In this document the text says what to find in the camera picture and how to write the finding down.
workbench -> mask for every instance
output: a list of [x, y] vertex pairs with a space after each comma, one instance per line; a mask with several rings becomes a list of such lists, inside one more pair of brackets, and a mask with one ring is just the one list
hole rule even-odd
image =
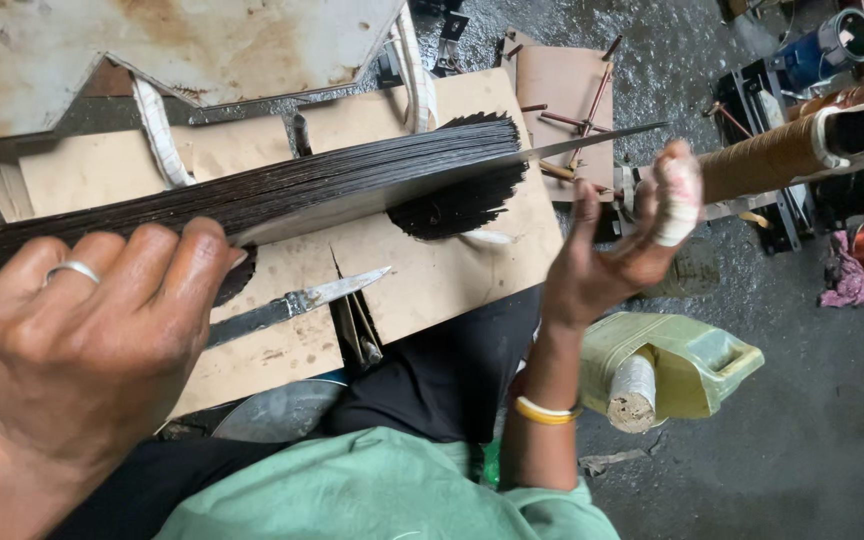
[[[529, 144], [509, 78], [490, 69], [436, 80], [438, 118], [505, 112]], [[309, 104], [314, 152], [407, 135], [404, 87]], [[197, 181], [293, 158], [282, 118], [264, 116], [203, 127], [173, 128], [182, 161]], [[0, 143], [0, 206], [18, 218], [110, 204], [164, 189], [137, 130], [35, 143]], [[484, 229], [513, 237], [495, 245], [464, 238], [415, 240], [383, 214], [259, 246], [255, 273], [244, 290], [212, 310], [212, 323], [246, 312], [285, 292], [391, 265], [363, 290], [381, 343], [422, 329], [543, 282], [562, 236], [543, 183], [531, 163], [506, 203]], [[172, 416], [342, 367], [328, 309], [317, 309], [205, 351]]]

blue motor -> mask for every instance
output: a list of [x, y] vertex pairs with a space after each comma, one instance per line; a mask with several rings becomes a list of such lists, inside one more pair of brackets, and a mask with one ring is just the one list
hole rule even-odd
[[861, 62], [864, 12], [847, 7], [775, 53], [771, 65], [784, 90], [802, 92]]

hand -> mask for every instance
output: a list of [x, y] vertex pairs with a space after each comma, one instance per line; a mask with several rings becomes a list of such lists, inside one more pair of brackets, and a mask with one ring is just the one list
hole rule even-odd
[[[72, 251], [55, 238], [27, 243], [0, 271], [0, 454], [101, 482], [171, 411], [242, 255], [206, 218], [181, 239], [143, 225], [127, 243], [104, 232]], [[101, 283], [60, 270], [43, 287], [69, 260]]]
[[695, 228], [702, 205], [702, 175], [689, 144], [673, 141], [655, 160], [656, 184], [642, 182], [636, 233], [613, 251], [595, 251], [601, 205], [594, 186], [576, 181], [575, 223], [545, 283], [542, 320], [584, 330], [605, 311], [654, 286]]

green shirt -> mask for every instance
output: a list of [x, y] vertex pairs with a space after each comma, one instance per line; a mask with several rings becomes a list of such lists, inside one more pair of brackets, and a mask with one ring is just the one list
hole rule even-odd
[[186, 498], [159, 539], [618, 539], [586, 483], [496, 493], [468, 446], [374, 427], [284, 449]]

yellow plastic jug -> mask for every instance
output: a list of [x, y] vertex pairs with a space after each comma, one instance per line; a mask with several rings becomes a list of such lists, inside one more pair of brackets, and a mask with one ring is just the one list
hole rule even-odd
[[[713, 325], [684, 315], [626, 311], [585, 330], [581, 361], [582, 403], [606, 414], [620, 430], [631, 433], [657, 426], [669, 417], [712, 416], [739, 383], [765, 362], [757, 347]], [[649, 364], [654, 373], [645, 373], [642, 378], [642, 366], [648, 372]], [[633, 389], [648, 386], [650, 378], [654, 381], [653, 396], [648, 396], [648, 391], [636, 396], [642, 398], [643, 404], [651, 398], [653, 410], [644, 427], [614, 418], [618, 411], [625, 411], [628, 399], [622, 397], [622, 390], [629, 388], [629, 377], [639, 377], [639, 385], [633, 385]]]

